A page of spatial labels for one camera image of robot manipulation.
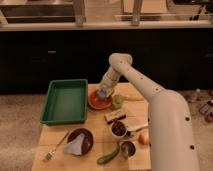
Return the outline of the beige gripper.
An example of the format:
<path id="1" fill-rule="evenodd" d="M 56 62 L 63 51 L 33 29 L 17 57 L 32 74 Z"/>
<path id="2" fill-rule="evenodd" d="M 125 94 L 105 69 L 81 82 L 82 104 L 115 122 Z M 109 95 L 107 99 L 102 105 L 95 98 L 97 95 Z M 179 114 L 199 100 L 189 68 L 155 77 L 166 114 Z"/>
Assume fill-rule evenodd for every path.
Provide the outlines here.
<path id="1" fill-rule="evenodd" d="M 116 86 L 117 82 L 112 80 L 111 78 L 104 76 L 100 83 L 100 88 L 106 88 L 110 95 L 114 92 L 114 87 Z"/>

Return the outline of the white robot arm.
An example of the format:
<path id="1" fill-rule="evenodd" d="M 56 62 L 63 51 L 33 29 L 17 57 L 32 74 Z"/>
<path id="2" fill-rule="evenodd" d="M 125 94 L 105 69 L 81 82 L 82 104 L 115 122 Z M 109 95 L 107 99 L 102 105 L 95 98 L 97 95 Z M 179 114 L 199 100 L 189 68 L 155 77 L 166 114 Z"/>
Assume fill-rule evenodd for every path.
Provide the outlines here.
<path id="1" fill-rule="evenodd" d="M 200 171 L 191 114 L 185 98 L 132 67 L 132 56 L 112 53 L 98 96 L 108 98 L 124 76 L 148 101 L 152 171 Z"/>

